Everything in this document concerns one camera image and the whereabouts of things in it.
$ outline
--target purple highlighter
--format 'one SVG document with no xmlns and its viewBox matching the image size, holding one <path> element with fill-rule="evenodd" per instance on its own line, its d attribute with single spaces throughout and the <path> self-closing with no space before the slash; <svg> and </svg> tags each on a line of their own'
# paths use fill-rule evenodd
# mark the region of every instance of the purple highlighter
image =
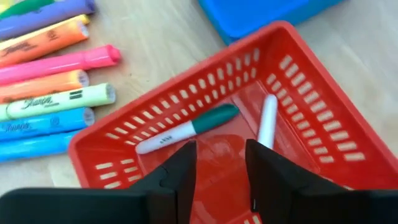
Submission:
<svg viewBox="0 0 398 224">
<path fill-rule="evenodd" d="M 0 20 L 0 40 L 27 34 L 80 14 L 95 11 L 94 0 L 64 0 L 41 7 L 38 11 Z"/>
</svg>

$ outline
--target light blue highlighter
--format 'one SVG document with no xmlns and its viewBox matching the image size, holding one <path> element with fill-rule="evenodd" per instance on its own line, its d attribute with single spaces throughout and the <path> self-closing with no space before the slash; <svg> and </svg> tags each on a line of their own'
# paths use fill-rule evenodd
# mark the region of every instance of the light blue highlighter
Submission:
<svg viewBox="0 0 398 224">
<path fill-rule="evenodd" d="M 0 162 L 61 154 L 79 131 L 0 142 Z"/>
<path fill-rule="evenodd" d="M 91 126 L 95 115 L 91 108 L 77 108 L 0 123 L 0 141 L 31 138 Z"/>
</svg>

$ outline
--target sharpie logo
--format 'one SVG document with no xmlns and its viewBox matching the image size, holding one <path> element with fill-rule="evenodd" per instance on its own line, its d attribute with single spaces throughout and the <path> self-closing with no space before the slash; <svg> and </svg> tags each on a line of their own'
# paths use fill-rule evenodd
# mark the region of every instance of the sharpie logo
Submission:
<svg viewBox="0 0 398 224">
<path fill-rule="evenodd" d="M 25 131 L 31 128 L 29 123 L 22 123 L 22 124 L 7 124 L 2 126 L 5 132 L 12 132 L 12 131 Z"/>
<path fill-rule="evenodd" d="M 4 54 L 2 55 L 2 57 L 5 57 L 5 56 L 7 56 L 9 54 L 12 54 L 12 53 L 14 53 L 14 52 L 16 52 L 18 50 L 22 50 L 22 51 L 26 52 L 26 51 L 28 51 L 30 49 L 35 48 L 35 47 L 37 47 L 37 45 L 31 45 L 30 43 L 25 41 L 25 42 L 22 42 L 20 44 L 13 45 L 13 46 L 10 46 L 10 47 L 4 49 L 3 50 Z"/>
<path fill-rule="evenodd" d="M 47 37 L 49 38 L 49 40 L 57 40 L 59 38 L 59 36 L 57 35 L 57 33 L 54 30 L 48 31 Z"/>
<path fill-rule="evenodd" d="M 160 140 L 160 143 L 163 144 L 163 143 L 165 143 L 165 142 L 167 142 L 168 140 L 171 140 L 171 139 L 173 139 L 172 136 L 164 137 L 164 138 L 162 138 L 162 140 Z"/>
<path fill-rule="evenodd" d="M 24 102 L 24 106 L 21 108 L 22 110 L 29 108 L 31 106 L 37 106 L 37 105 L 41 105 L 44 107 L 48 107 L 49 105 L 53 105 L 53 101 L 52 101 L 52 97 L 51 96 L 46 96 L 43 98 L 39 98 L 39 99 L 28 99 L 25 100 Z"/>
</svg>

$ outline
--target orange highlighter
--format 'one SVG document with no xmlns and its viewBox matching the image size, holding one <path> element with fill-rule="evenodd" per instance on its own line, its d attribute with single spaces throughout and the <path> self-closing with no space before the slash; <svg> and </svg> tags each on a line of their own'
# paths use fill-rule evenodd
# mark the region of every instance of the orange highlighter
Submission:
<svg viewBox="0 0 398 224">
<path fill-rule="evenodd" d="M 89 79 L 83 70 L 74 70 L 35 78 L 8 86 L 0 86 L 0 103 L 10 103 L 36 96 L 87 87 Z"/>
<path fill-rule="evenodd" d="M 31 33 L 28 33 L 28 34 L 25 34 L 25 35 L 22 35 L 20 37 L 16 37 L 16 38 L 13 38 L 13 39 L 9 39 L 9 40 L 3 41 L 3 42 L 0 43 L 0 49 L 5 49 L 5 48 L 10 47 L 10 46 L 12 46 L 14 44 L 17 44 L 19 42 L 25 41 L 25 40 L 27 40 L 27 39 L 29 39 L 31 37 L 39 35 L 39 34 L 45 32 L 45 31 L 48 31 L 50 29 L 57 28 L 57 27 L 61 26 L 62 24 L 65 24 L 65 23 L 68 23 L 68 22 L 71 22 L 71 21 L 81 21 L 83 24 L 90 23 L 90 19 L 88 18 L 87 15 L 82 14 L 82 15 L 79 15 L 79 16 L 75 16 L 73 18 L 67 19 L 65 21 L 59 22 L 57 24 L 45 27 L 43 29 L 39 29 L 37 31 L 31 32 Z"/>
<path fill-rule="evenodd" d="M 0 49 L 0 67 L 27 62 L 87 38 L 86 26 L 80 21 L 70 21 Z"/>
</svg>

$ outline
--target pink highlighter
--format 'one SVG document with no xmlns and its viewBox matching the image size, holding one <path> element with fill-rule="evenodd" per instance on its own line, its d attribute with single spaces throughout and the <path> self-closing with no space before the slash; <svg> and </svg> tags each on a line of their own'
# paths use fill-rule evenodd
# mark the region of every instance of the pink highlighter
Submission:
<svg viewBox="0 0 398 224">
<path fill-rule="evenodd" d="M 121 54 L 117 48 L 105 45 L 91 50 L 0 68 L 0 85 L 77 69 L 89 70 L 112 66 L 116 65 L 120 59 Z"/>
</svg>

